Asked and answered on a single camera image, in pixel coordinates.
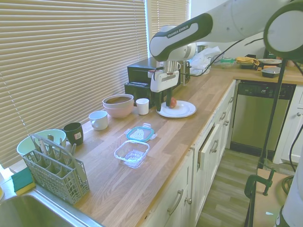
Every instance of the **white cabinet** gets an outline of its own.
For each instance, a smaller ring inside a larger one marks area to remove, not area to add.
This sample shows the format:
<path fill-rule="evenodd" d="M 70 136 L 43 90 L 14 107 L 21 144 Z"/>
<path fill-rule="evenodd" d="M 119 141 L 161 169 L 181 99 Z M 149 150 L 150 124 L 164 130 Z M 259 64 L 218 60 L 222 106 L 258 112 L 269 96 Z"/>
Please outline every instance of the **white cabinet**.
<path fill-rule="evenodd" d="M 193 151 L 190 150 L 175 177 L 154 205 L 143 227 L 185 227 L 190 222 Z"/>
<path fill-rule="evenodd" d="M 198 151 L 196 169 L 193 170 L 193 188 L 195 195 L 193 197 L 193 213 L 195 223 L 200 217 L 206 197 L 214 180 L 221 157 L 226 147 L 230 119 L 232 114 L 233 95 L 235 82 L 231 84 L 225 93 L 222 101 L 217 107 L 213 118 L 206 125 L 203 135 L 200 135 L 195 142 L 195 148 Z"/>
<path fill-rule="evenodd" d="M 303 124 L 303 109 L 301 110 L 301 115 L 300 112 L 297 113 L 292 113 L 292 120 L 291 120 L 291 130 L 288 133 L 286 143 L 285 143 L 285 149 L 282 153 L 282 159 L 285 161 L 289 160 L 289 152 L 291 145 L 297 136 L 302 124 Z M 300 159 L 300 155 L 302 152 L 303 148 L 303 132 L 301 132 L 297 142 L 294 145 L 293 151 L 292 151 L 292 161 L 298 163 Z"/>
<path fill-rule="evenodd" d="M 232 103 L 229 102 L 226 111 L 224 112 L 224 118 L 220 118 L 220 144 L 219 144 L 219 159 L 221 160 L 223 152 L 226 148 L 228 130 L 230 128 L 231 115 L 232 115 Z"/>
<path fill-rule="evenodd" d="M 224 152 L 232 112 L 231 84 L 142 227 L 195 227 Z"/>
<path fill-rule="evenodd" d="M 285 123 L 276 149 L 274 163 L 289 162 L 291 145 L 303 124 L 303 86 L 297 85 L 291 101 Z M 293 151 L 292 161 L 299 162 L 303 148 L 303 132 L 298 138 Z"/>

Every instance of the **sponge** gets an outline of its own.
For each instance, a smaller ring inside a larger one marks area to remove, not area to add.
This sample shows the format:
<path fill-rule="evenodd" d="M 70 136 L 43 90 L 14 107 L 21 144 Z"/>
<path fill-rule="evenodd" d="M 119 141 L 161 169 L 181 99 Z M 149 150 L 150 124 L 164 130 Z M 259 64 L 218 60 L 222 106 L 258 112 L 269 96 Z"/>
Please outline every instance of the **sponge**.
<path fill-rule="evenodd" d="M 11 178 L 16 195 L 22 195 L 36 186 L 28 167 L 14 174 Z"/>

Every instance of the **franka emika logo text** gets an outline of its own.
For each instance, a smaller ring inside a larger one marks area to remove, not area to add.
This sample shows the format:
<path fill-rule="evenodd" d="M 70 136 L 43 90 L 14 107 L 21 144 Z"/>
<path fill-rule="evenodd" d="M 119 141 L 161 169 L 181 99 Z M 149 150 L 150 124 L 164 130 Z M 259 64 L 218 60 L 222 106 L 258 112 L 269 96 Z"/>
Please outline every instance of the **franka emika logo text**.
<path fill-rule="evenodd" d="M 170 34 L 168 34 L 168 35 L 167 35 L 167 38 L 171 38 L 171 37 L 173 37 L 174 35 L 179 34 L 180 32 L 183 32 L 183 31 L 185 31 L 185 30 L 187 30 L 187 29 L 189 29 L 189 26 L 188 26 L 188 25 L 186 25 L 186 26 L 180 28 L 179 30 L 176 30 L 176 31 L 174 31 L 174 32 L 172 32 L 172 33 L 170 33 Z"/>

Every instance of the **plastic bag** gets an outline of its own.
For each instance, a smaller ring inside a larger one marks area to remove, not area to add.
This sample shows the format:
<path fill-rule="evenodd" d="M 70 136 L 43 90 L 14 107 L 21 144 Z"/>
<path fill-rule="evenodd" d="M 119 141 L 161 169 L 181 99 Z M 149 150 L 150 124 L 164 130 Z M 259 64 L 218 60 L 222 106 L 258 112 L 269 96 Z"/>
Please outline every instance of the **plastic bag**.
<path fill-rule="evenodd" d="M 218 46 L 214 48 L 206 48 L 205 50 L 202 50 L 200 53 L 196 54 L 190 62 L 190 73 L 196 75 L 201 74 L 202 71 L 207 68 L 211 62 L 211 59 L 218 54 L 221 54 L 221 50 Z M 204 74 L 209 73 L 210 68 L 211 67 L 209 67 Z"/>

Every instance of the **cable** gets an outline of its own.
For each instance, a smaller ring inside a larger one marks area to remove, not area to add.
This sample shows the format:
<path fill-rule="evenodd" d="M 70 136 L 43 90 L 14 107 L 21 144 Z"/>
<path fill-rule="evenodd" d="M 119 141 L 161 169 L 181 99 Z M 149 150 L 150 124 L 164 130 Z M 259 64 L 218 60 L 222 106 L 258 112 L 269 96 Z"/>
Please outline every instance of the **cable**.
<path fill-rule="evenodd" d="M 219 54 L 211 63 L 209 63 L 209 65 L 206 67 L 206 69 L 205 69 L 205 71 L 204 72 L 202 72 L 201 74 L 199 74 L 199 75 L 191 75 L 192 77 L 200 77 L 200 76 L 202 76 L 208 69 L 209 69 L 209 67 L 221 56 L 221 55 L 223 55 L 223 54 L 225 54 L 225 52 L 227 52 L 229 49 L 231 49 L 234 45 L 236 45 L 236 44 L 238 44 L 239 42 L 241 42 L 241 41 L 243 41 L 243 39 L 241 39 L 241 40 L 239 40 L 239 41 L 237 41 L 237 42 L 235 42 L 233 45 L 231 45 L 230 47 L 228 47 L 225 51 L 223 51 L 221 54 Z"/>
<path fill-rule="evenodd" d="M 263 40 L 263 39 L 264 39 L 264 38 L 255 39 L 255 40 L 251 41 L 250 43 L 245 44 L 244 46 L 247 46 L 247 45 L 249 45 L 249 44 L 252 44 L 252 43 L 254 43 L 254 42 L 256 42 L 256 41 Z"/>
<path fill-rule="evenodd" d="M 289 193 L 289 189 L 293 182 L 293 178 L 294 178 L 294 176 L 288 176 L 282 180 L 282 189 L 286 195 L 288 195 L 288 193 Z"/>
<path fill-rule="evenodd" d="M 164 68 L 163 68 L 163 67 L 158 67 L 158 68 L 155 69 L 155 71 L 154 71 L 153 74 L 152 74 L 152 77 L 153 77 L 153 80 L 154 80 L 154 81 L 156 81 L 156 79 L 155 79 L 155 73 L 156 73 L 156 71 L 157 71 L 157 70 L 162 70 L 162 69 L 164 69 Z"/>
<path fill-rule="evenodd" d="M 298 68 L 298 70 L 302 73 L 302 76 L 303 76 L 303 70 L 300 68 L 300 66 L 298 65 L 297 62 L 293 62 L 294 65 Z"/>
<path fill-rule="evenodd" d="M 292 143 L 292 146 L 291 146 L 290 152 L 289 152 L 289 162 L 290 162 L 290 165 L 292 166 L 294 172 L 295 172 L 295 168 L 294 168 L 294 165 L 293 165 L 293 162 L 292 162 L 292 152 L 293 152 L 294 145 L 297 142 L 297 140 L 298 140 L 298 138 L 299 138 L 302 130 L 303 130 L 303 124 L 302 124 L 302 126 L 301 126 L 301 128 L 300 128 L 300 130 L 299 130 L 299 132 L 297 134 L 297 136 L 295 137 L 294 142 Z"/>

